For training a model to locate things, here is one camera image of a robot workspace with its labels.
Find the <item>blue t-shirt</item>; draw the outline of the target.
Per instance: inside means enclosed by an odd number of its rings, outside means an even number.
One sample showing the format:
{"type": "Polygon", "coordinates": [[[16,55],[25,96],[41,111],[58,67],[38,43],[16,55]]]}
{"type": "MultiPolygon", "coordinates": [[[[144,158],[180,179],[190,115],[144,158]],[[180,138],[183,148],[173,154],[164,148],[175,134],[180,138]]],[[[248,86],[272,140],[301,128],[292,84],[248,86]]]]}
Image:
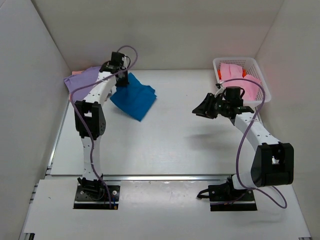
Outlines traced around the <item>blue t-shirt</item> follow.
{"type": "Polygon", "coordinates": [[[141,122],[157,99],[156,90],[143,85],[132,74],[128,74],[129,85],[117,87],[110,100],[125,114],[141,122]]]}

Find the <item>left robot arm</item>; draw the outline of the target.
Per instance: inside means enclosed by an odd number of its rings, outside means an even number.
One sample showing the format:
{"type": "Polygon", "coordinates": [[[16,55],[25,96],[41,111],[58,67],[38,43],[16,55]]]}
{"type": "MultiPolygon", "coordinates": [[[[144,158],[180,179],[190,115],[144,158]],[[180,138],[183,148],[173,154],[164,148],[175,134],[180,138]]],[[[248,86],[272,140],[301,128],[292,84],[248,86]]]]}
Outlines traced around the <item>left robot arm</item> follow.
{"type": "Polygon", "coordinates": [[[114,51],[111,59],[105,62],[98,71],[97,79],[90,84],[89,93],[83,100],[73,102],[75,128],[79,133],[83,146],[84,170],[78,178],[81,186],[102,184],[100,166],[100,142],[106,130],[106,119],[103,104],[114,86],[127,87],[128,66],[131,61],[128,56],[114,51]]]}

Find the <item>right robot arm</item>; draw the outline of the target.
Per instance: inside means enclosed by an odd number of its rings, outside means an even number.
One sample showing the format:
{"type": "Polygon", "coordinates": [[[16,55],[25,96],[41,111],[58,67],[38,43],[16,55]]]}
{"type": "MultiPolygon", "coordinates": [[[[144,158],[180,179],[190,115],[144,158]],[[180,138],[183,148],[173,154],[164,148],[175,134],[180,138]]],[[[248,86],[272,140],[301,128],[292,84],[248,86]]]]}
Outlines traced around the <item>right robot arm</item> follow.
{"type": "Polygon", "coordinates": [[[244,105],[245,90],[238,86],[221,88],[217,93],[208,93],[192,113],[208,119],[218,116],[228,118],[242,132],[245,140],[255,151],[249,171],[232,176],[236,190],[254,190],[262,187],[290,185],[294,180],[294,148],[272,136],[256,120],[254,110],[244,105]]]}

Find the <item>pink t-shirt in basket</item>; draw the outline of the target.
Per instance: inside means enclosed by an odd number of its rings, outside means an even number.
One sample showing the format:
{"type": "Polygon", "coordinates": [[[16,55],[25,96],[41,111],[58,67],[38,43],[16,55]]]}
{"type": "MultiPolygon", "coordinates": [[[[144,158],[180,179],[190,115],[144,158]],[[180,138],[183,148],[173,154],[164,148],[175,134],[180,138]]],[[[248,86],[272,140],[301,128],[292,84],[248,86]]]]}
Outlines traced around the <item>pink t-shirt in basket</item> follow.
{"type": "MultiPolygon", "coordinates": [[[[243,68],[236,64],[227,64],[221,63],[220,64],[220,72],[221,72],[221,81],[224,82],[226,80],[241,78],[247,79],[256,82],[257,84],[261,85],[261,81],[254,76],[247,74],[245,77],[242,77],[243,68]]],[[[225,88],[226,87],[241,87],[245,90],[243,99],[245,101],[255,101],[258,95],[260,88],[251,82],[244,81],[244,80],[235,80],[229,81],[222,84],[225,88]]]]}

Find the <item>orange garment in basket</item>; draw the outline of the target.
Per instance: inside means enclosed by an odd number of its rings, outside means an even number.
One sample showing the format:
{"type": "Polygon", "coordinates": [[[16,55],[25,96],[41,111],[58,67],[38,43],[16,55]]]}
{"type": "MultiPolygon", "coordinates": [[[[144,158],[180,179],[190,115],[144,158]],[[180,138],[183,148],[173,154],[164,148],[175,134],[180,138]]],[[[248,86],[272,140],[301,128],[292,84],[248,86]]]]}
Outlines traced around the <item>orange garment in basket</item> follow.
{"type": "MultiPolygon", "coordinates": [[[[222,75],[221,75],[221,71],[218,69],[217,70],[217,74],[218,74],[218,77],[219,79],[221,80],[222,79],[222,75]]],[[[242,70],[242,77],[245,77],[247,75],[247,72],[245,69],[242,70]]]]}

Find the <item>folded purple t-shirt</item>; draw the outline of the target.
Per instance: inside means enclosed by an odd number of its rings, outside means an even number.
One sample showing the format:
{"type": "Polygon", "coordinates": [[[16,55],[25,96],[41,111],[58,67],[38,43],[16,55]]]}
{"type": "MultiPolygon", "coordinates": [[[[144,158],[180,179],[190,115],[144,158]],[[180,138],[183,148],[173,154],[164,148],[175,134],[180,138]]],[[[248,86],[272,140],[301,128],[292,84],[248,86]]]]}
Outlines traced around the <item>folded purple t-shirt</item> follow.
{"type": "MultiPolygon", "coordinates": [[[[77,88],[93,84],[96,82],[101,66],[90,67],[86,70],[83,70],[81,74],[70,75],[64,79],[64,83],[68,88],[69,93],[71,94],[77,88]]],[[[73,101],[82,101],[90,92],[94,86],[89,86],[83,89],[78,90],[73,94],[73,101]]]]}

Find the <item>white plastic basket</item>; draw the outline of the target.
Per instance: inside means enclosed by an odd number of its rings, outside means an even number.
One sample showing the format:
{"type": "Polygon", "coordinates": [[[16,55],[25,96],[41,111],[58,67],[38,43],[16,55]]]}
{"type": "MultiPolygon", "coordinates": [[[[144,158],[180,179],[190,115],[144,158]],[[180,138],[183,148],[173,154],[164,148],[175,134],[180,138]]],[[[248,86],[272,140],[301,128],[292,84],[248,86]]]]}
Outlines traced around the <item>white plastic basket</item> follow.
{"type": "Polygon", "coordinates": [[[258,91],[258,94],[256,96],[256,99],[253,101],[247,101],[244,100],[244,103],[250,106],[258,106],[261,104],[262,100],[265,100],[265,102],[269,102],[271,100],[271,94],[270,91],[267,87],[266,81],[264,79],[264,76],[256,62],[255,59],[251,58],[251,57],[219,57],[219,58],[215,58],[212,62],[213,64],[213,68],[214,68],[214,72],[215,72],[215,76],[216,76],[216,80],[217,83],[226,83],[226,82],[232,82],[232,81],[247,81],[247,82],[251,82],[255,85],[257,85],[260,90],[258,91]],[[244,79],[244,78],[234,78],[234,79],[229,79],[226,81],[221,81],[218,77],[218,73],[217,70],[220,69],[220,65],[221,63],[224,64],[234,64],[234,65],[238,65],[240,67],[242,67],[243,69],[246,70],[246,74],[247,75],[251,75],[255,78],[257,78],[258,80],[260,80],[261,85],[259,85],[258,83],[249,80],[249,79],[244,79]]]}

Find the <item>folded salmon t-shirt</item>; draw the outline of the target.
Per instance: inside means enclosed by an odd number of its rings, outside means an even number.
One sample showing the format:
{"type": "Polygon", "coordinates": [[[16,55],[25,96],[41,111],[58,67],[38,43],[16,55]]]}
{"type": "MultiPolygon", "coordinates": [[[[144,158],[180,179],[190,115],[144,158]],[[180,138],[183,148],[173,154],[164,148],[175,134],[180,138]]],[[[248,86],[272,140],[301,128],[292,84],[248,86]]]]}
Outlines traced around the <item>folded salmon t-shirt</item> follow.
{"type": "Polygon", "coordinates": [[[79,75],[81,74],[83,71],[72,71],[72,75],[79,75]]]}

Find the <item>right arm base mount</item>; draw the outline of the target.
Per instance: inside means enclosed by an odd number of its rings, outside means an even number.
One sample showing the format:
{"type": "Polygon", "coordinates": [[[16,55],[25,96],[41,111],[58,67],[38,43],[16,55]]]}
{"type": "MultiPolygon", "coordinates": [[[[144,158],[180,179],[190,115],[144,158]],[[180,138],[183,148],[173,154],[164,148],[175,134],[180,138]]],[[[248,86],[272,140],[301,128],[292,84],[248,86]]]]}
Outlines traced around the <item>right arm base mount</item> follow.
{"type": "Polygon", "coordinates": [[[252,190],[235,189],[229,177],[224,183],[210,184],[201,190],[197,199],[208,199],[211,212],[253,212],[257,211],[252,190]]]}

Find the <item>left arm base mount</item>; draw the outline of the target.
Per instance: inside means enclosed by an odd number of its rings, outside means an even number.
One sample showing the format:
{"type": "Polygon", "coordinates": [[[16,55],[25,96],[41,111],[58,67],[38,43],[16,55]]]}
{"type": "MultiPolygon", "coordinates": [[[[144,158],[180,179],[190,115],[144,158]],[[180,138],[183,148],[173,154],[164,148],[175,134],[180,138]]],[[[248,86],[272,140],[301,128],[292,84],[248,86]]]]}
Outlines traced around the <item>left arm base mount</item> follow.
{"type": "Polygon", "coordinates": [[[77,178],[73,208],[76,210],[118,210],[120,185],[106,186],[100,180],[77,178]]]}

